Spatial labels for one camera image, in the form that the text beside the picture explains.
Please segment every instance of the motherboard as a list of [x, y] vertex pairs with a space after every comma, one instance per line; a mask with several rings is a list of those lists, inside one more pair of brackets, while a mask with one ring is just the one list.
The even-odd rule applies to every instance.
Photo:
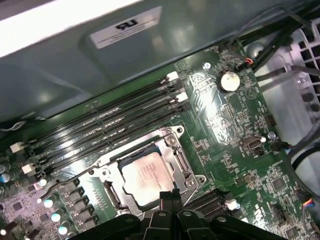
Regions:
[[250, 67], [214, 45], [2, 140], [0, 233], [65, 240], [179, 188], [208, 221], [307, 239], [280, 143]]

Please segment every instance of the cpu socket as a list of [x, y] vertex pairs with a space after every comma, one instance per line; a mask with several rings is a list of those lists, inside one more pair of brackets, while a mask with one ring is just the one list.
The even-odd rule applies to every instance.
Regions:
[[118, 214], [142, 216], [159, 206], [159, 192], [179, 188], [186, 204], [206, 182], [194, 175], [179, 138], [182, 125], [162, 127], [101, 156], [92, 177], [100, 178]]

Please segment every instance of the label sticker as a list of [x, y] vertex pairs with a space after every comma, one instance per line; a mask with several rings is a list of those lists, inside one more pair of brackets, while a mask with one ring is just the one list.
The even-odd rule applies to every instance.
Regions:
[[159, 23], [162, 6], [145, 11], [90, 35], [97, 49], [102, 49]]

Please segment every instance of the wire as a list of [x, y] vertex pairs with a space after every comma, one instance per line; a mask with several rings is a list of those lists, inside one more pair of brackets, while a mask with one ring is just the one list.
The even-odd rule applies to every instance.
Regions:
[[320, 146], [314, 146], [308, 150], [306, 150], [305, 152], [303, 152], [301, 155], [299, 155], [295, 161], [292, 163], [292, 167], [294, 170], [297, 170], [297, 168], [299, 167], [299, 165], [310, 155], [316, 153], [316, 152], [320, 152]]
[[280, 9], [282, 11], [284, 11], [287, 15], [289, 15], [291, 18], [293, 18], [294, 20], [296, 20], [298, 23], [305, 25], [308, 28], [311, 28], [312, 25], [309, 21], [304, 20], [302, 17], [300, 17], [299, 15], [295, 14], [293, 11], [291, 11], [290, 9], [286, 8], [284, 5], [282, 4], [278, 4], [275, 6], [272, 6], [266, 10], [264, 10], [263, 12], [259, 13], [258, 15], [256, 15], [254, 18], [250, 19], [247, 23], [245, 23], [238, 31], [235, 32], [235, 34], [230, 38], [228, 44], [227, 44], [227, 49], [229, 51], [229, 53], [237, 58], [243, 59], [244, 61], [246, 60], [246, 57], [242, 56], [241, 54], [235, 52], [232, 49], [232, 44], [234, 43], [234, 41], [237, 39], [237, 37], [239, 37], [244, 31], [246, 31], [250, 26], [252, 26], [254, 23], [256, 23], [257, 21], [259, 21], [263, 16], [273, 12], [276, 9]]
[[311, 232], [309, 231], [308, 227], [307, 227], [307, 223], [306, 223], [306, 208], [304, 206], [302, 206], [302, 225], [303, 225], [303, 229], [305, 231], [305, 233], [309, 236], [309, 238], [311, 240], [318, 240], [318, 238], [315, 238]]
[[303, 206], [304, 207], [309, 207], [310, 205], [315, 205], [314, 201], [312, 200], [312, 198], [310, 198], [308, 201], [306, 201]]
[[299, 153], [302, 149], [309, 146], [314, 140], [320, 137], [320, 118], [317, 119], [315, 124], [312, 126], [311, 130], [308, 134], [302, 138], [295, 146], [293, 146], [292, 150], [288, 153], [288, 155], [284, 158], [283, 162], [287, 167], [287, 173], [297, 182], [298, 186], [303, 189], [305, 192], [309, 193], [311, 198], [316, 202], [320, 203], [320, 196], [313, 192], [297, 175], [294, 168], [291, 165], [292, 158]]
[[[316, 69], [316, 68], [310, 68], [310, 67], [306, 67], [306, 66], [291, 66], [291, 69], [293, 71], [299, 71], [299, 72], [303, 72], [306, 74], [310, 74], [313, 76], [318, 76], [320, 77], [320, 70]], [[279, 76], [280, 74], [286, 73], [286, 69], [284, 67], [276, 69], [274, 71], [271, 71], [265, 75], [260, 75], [256, 77], [256, 80], [258, 82], [267, 80], [267, 79], [272, 79], [275, 78], [277, 76]]]
[[287, 72], [286, 69], [284, 67], [282, 67], [282, 68], [276, 69], [274, 71], [271, 71], [265, 75], [257, 76], [256, 80], [257, 80], [257, 82], [261, 82], [264, 80], [275, 78], [275, 77], [279, 76], [280, 74], [284, 74], [286, 72]]
[[[301, 14], [301, 16], [304, 18], [308, 15], [310, 11], [314, 11], [316, 8], [319, 7], [319, 1], [313, 1], [311, 2], [305, 9], [304, 12]], [[310, 13], [310, 17], [314, 17], [318, 13], [315, 13], [316, 11]], [[284, 28], [282, 31], [280, 31], [273, 40], [259, 53], [259, 55], [256, 57], [254, 65], [252, 66], [252, 70], [256, 72], [259, 70], [273, 55], [274, 53], [285, 43], [288, 42], [289, 37], [291, 34], [299, 29], [302, 25], [300, 23], [293, 23], [289, 24]]]
[[[305, 14], [305, 8], [298, 11], [298, 15], [302, 16]], [[317, 19], [320, 17], [320, 11], [313, 11], [309, 13], [307, 16], [304, 17], [305, 20], [312, 20]], [[248, 44], [251, 44], [265, 36], [268, 36], [272, 33], [275, 33], [283, 28], [287, 28], [288, 26], [295, 23], [295, 20], [293, 20], [291, 17], [285, 17], [284, 19], [281, 19], [279, 21], [273, 22], [271, 24], [268, 24], [264, 27], [261, 27], [257, 30], [251, 31], [245, 35], [242, 35], [239, 37], [239, 40], [241, 41], [241, 44], [243, 46], [247, 46]]]
[[320, 70], [318, 70], [316, 68], [311, 68], [311, 67], [306, 67], [306, 66], [291, 66], [291, 69], [293, 71], [299, 71], [299, 72], [303, 72], [306, 74], [320, 77]]
[[25, 125], [26, 122], [27, 121], [18, 121], [10, 128], [0, 128], [0, 131], [2, 132], [16, 131], [20, 129], [23, 125]]

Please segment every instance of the screw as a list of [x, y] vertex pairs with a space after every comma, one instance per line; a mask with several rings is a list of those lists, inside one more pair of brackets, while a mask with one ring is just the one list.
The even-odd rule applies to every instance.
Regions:
[[192, 214], [189, 211], [185, 211], [183, 212], [183, 215], [185, 215], [186, 217], [190, 217]]
[[173, 145], [176, 143], [176, 140], [173, 138], [173, 137], [168, 137], [168, 139], [166, 140], [166, 142], [169, 144], [169, 145]]
[[209, 62], [206, 62], [205, 64], [203, 64], [203, 69], [208, 70], [211, 68], [211, 64]]
[[299, 79], [296, 81], [298, 84], [303, 84], [306, 80], [304, 78]]
[[193, 185], [195, 184], [195, 182], [191, 179], [191, 180], [186, 181], [186, 184], [187, 184], [189, 187], [191, 187], [191, 186], [193, 186]]
[[223, 216], [219, 216], [217, 220], [221, 223], [225, 223], [227, 221], [227, 219], [225, 219]]
[[276, 138], [277, 138], [277, 135], [273, 131], [268, 133], [268, 139], [275, 140]]

